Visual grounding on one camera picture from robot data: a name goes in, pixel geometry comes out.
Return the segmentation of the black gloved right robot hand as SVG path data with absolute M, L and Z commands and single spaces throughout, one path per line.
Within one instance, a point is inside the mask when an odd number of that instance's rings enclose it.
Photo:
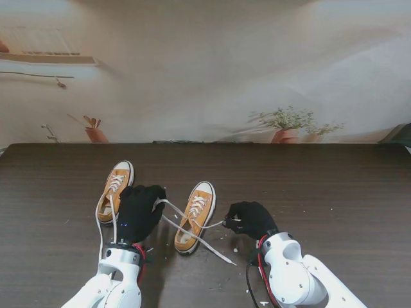
M 236 234 L 245 234 L 254 240 L 279 232 L 269 211 L 262 204 L 254 201 L 231 204 L 223 226 Z

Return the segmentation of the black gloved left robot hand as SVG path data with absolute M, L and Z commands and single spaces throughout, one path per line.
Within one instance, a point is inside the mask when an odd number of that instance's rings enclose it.
M 126 187 L 120 194 L 116 240 L 134 244 L 144 241 L 162 218 L 166 191 L 159 185 Z

